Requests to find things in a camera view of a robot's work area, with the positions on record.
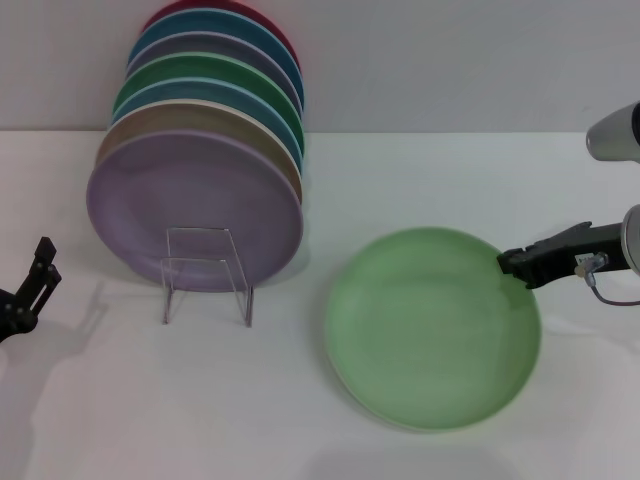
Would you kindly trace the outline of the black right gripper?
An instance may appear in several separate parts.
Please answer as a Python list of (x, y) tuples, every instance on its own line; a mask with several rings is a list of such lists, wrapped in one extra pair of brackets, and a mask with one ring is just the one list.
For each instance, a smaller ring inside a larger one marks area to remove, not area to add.
[(576, 276), (576, 266), (585, 263), (596, 272), (623, 270), (621, 224), (591, 225), (581, 222), (525, 248), (506, 250), (497, 256), (497, 263), (503, 274), (523, 281), (529, 290)]

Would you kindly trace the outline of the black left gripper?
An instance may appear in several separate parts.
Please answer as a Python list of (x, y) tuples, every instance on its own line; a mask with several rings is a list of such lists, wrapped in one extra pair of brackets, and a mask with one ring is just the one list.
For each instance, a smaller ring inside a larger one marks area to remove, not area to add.
[(35, 329), (36, 317), (62, 280), (53, 265), (55, 255), (56, 248), (51, 239), (42, 237), (36, 247), (29, 274), (16, 294), (1, 291), (0, 342)]

